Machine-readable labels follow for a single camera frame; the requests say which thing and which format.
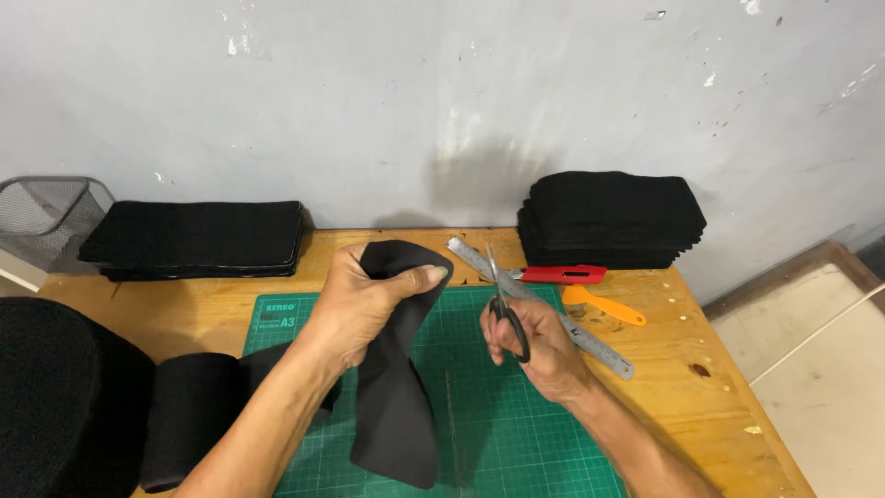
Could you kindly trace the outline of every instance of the metal mesh pencil holder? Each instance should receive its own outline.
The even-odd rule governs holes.
[[[0,183],[0,249],[47,273],[96,273],[77,252],[113,201],[86,176],[7,180]]]

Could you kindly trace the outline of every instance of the orange spatula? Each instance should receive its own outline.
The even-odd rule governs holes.
[[[633,325],[645,325],[645,315],[629,306],[613,300],[600,298],[587,292],[583,285],[569,285],[562,293],[562,304],[589,303],[615,318],[632,323]]]

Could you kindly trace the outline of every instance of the black scissors handle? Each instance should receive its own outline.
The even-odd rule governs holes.
[[[516,332],[516,339],[519,340],[519,346],[522,347],[522,356],[511,352],[514,358],[516,358],[517,362],[520,363],[528,363],[529,358],[531,358],[532,352],[528,349],[528,338],[526,337],[526,331],[522,330],[522,323],[519,321],[519,317],[516,316],[516,312],[511,308],[507,307],[504,303],[503,306],[498,306],[498,297],[495,296],[489,301],[489,307],[495,310],[495,318],[500,322],[502,319],[506,318],[510,321],[510,325],[513,327],[513,331]],[[504,315],[501,315],[501,309],[504,310]]]

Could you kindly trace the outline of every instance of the wooden tabletop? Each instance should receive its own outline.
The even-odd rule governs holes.
[[[446,249],[450,237],[481,250],[493,243],[502,268],[526,266],[514,229],[317,230],[304,235],[297,273],[289,278],[113,284],[101,276],[50,276],[38,296],[81,311],[155,362],[202,351],[239,356],[255,298],[318,292],[332,252],[343,245],[402,238],[450,258],[455,263],[450,285],[486,284]],[[648,320],[636,327],[591,306],[569,309],[575,321],[633,362],[635,376],[624,381],[584,355],[655,436],[729,498],[814,496],[676,268],[610,271],[589,289],[641,311]]]

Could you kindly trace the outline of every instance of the white cable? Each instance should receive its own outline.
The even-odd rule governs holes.
[[[824,323],[823,325],[821,325],[820,327],[818,327],[818,329],[817,329],[816,331],[812,332],[812,335],[810,335],[810,336],[808,336],[807,338],[805,338],[805,340],[803,340],[802,342],[800,342],[800,343],[799,343],[798,345],[796,345],[796,347],[794,347],[793,349],[790,349],[785,355],[783,355],[783,356],[781,357],[780,360],[778,360],[777,362],[774,362],[774,365],[768,367],[764,372],[760,373],[756,378],[754,378],[753,380],[751,380],[751,381],[750,381],[750,387],[753,387],[753,385],[756,384],[759,380],[761,380],[762,377],[765,377],[766,375],[768,375],[769,373],[771,373],[772,370],[776,369],[776,368],[778,367],[778,365],[780,365],[781,363],[785,362],[790,356],[793,355],[793,353],[795,353],[796,351],[798,351],[800,347],[805,346],[806,344],[808,344],[809,342],[811,342],[811,340],[812,340],[813,338],[817,337],[818,334],[820,334],[820,333],[823,332],[827,327],[829,327],[830,325],[832,325],[833,322],[835,322],[836,320],[842,318],[846,313],[848,313],[848,312],[851,311],[852,309],[854,309],[854,308],[860,306],[861,304],[863,304],[864,302],[866,302],[867,300],[869,300],[870,298],[872,298],[872,297],[873,297],[878,291],[881,291],[882,289],[885,289],[885,284],[882,284],[882,285],[876,287],[875,289],[871,290],[870,292],[867,292],[866,294],[864,294],[864,297],[860,298],[859,300],[854,301],[854,302],[851,303],[847,308],[845,308],[844,310],[842,310],[842,311],[840,311],[839,313],[837,313],[836,316],[834,316],[833,318],[830,318],[829,320],[827,320],[826,323]]]

